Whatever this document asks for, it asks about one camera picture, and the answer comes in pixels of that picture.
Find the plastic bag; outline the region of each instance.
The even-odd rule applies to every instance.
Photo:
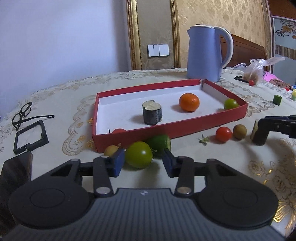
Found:
[[[285,57],[272,57],[267,60],[265,59],[251,59],[250,65],[244,71],[243,79],[246,81],[253,80],[255,85],[260,83],[263,78],[263,67],[268,65],[276,64],[279,61],[285,60]]]

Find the pink cloth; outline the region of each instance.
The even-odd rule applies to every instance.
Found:
[[[263,79],[266,80],[267,82],[269,82],[272,79],[280,80],[278,77],[276,77],[274,74],[269,73],[268,71],[264,71]]]

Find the white logo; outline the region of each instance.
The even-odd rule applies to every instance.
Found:
[[[144,190],[144,191],[140,192],[140,194],[141,194],[141,195],[143,195],[143,196],[146,196],[146,195],[148,195],[148,193],[149,193],[149,192],[147,192],[146,190]]]

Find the smartphone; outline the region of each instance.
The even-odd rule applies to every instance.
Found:
[[[0,235],[8,233],[16,225],[9,209],[10,195],[20,186],[31,181],[33,155],[30,151],[4,162],[0,174]]]

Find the red box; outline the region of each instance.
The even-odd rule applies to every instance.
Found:
[[[92,130],[98,152],[102,153],[107,146],[119,143],[127,148],[136,141],[144,141],[160,134],[167,134],[171,139],[181,137],[245,117],[248,104],[244,100],[208,80],[200,84],[200,80],[181,80],[98,93]],[[178,109],[179,97],[187,92],[201,96],[200,107],[194,113],[183,113]],[[240,106],[222,110],[227,98],[235,99]],[[141,123],[142,105],[140,103],[149,99],[155,99],[162,105],[163,120],[155,126],[145,125],[143,121]],[[107,131],[109,126],[127,131],[109,134]]]

